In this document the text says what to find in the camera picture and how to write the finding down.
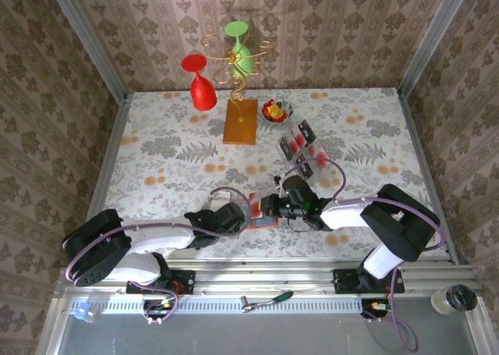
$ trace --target green handle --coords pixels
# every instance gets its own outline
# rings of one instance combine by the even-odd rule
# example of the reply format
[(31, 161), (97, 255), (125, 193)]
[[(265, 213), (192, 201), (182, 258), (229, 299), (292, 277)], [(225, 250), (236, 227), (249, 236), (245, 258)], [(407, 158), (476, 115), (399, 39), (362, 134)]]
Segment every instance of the green handle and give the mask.
[(292, 291), (288, 291), (287, 293), (283, 293), (279, 296), (276, 296), (273, 301), (274, 303), (280, 303), (280, 302), (284, 302), (285, 300), (288, 300), (289, 298), (291, 298), (293, 296), (294, 292)]

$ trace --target wooden base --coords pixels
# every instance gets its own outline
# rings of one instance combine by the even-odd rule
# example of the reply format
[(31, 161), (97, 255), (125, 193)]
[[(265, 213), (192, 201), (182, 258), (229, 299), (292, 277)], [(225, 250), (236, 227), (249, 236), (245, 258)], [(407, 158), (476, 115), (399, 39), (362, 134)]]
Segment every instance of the wooden base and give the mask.
[(225, 144), (255, 144), (257, 142), (257, 99), (238, 100), (241, 107), (242, 122), (239, 121), (239, 110), (229, 99), (227, 116), (225, 117)]

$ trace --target patterned wallpaper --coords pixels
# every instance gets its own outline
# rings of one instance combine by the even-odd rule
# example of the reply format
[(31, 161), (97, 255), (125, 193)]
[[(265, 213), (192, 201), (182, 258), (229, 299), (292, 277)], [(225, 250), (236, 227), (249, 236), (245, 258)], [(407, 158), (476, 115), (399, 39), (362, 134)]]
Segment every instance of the patterned wallpaper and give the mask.
[[(250, 25), (274, 42), (250, 87), (397, 87), (441, 0), (79, 0), (129, 92), (188, 89), (203, 35)], [(228, 39), (227, 47), (233, 41)], [(205, 76), (219, 69), (209, 62)]]
[(117, 105), (55, 0), (0, 0), (0, 353), (32, 353)]
[(499, 332), (499, 0), (463, 2), (409, 104)]

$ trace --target gray floor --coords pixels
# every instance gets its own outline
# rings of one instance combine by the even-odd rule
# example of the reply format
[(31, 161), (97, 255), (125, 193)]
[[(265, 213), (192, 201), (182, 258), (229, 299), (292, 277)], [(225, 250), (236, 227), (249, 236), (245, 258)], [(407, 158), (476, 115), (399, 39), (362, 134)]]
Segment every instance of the gray floor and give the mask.
[[(419, 353), (476, 354), (464, 315), (441, 316), (429, 300), (398, 300), (398, 315), (419, 336)], [(391, 323), (359, 315), (177, 314), (163, 325), (140, 315), (101, 315), (94, 324), (69, 318), (64, 355), (403, 354)]]

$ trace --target floral tablecloth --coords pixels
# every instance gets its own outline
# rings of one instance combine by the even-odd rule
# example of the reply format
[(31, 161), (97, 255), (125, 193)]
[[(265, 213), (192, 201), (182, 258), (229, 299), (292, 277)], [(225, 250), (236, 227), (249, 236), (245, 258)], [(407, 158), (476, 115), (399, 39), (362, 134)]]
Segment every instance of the floral tablecloth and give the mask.
[[(243, 193), (273, 192), (273, 177), (285, 171), (274, 145), (286, 126), (257, 124), (254, 146), (222, 143), (229, 91), (198, 112), (190, 92), (135, 93), (122, 136), (106, 208), (126, 218), (171, 218), (208, 206), (212, 189), (233, 186)], [(293, 119), (306, 119), (329, 156), (347, 175), (339, 199), (368, 196), (393, 183), (430, 205), (416, 153), (393, 88), (327, 90), (247, 90), (259, 106), (286, 99)], [(327, 168), (313, 189), (330, 197), (341, 184), (337, 169)], [(301, 222), (294, 230), (304, 229)], [(379, 239), (368, 228), (333, 233), (294, 233), (283, 221), (271, 229), (247, 230), (202, 250), (178, 250), (175, 258), (327, 257), (360, 259)], [(426, 256), (442, 258), (435, 250)]]

